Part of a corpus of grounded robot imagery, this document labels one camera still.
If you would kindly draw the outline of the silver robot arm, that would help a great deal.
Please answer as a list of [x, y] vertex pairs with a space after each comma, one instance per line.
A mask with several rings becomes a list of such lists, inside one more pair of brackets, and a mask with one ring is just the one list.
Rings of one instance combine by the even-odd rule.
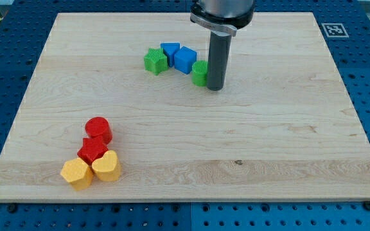
[[199, 0], [191, 6], [190, 21], [221, 36], [235, 37], [251, 23], [256, 0]]

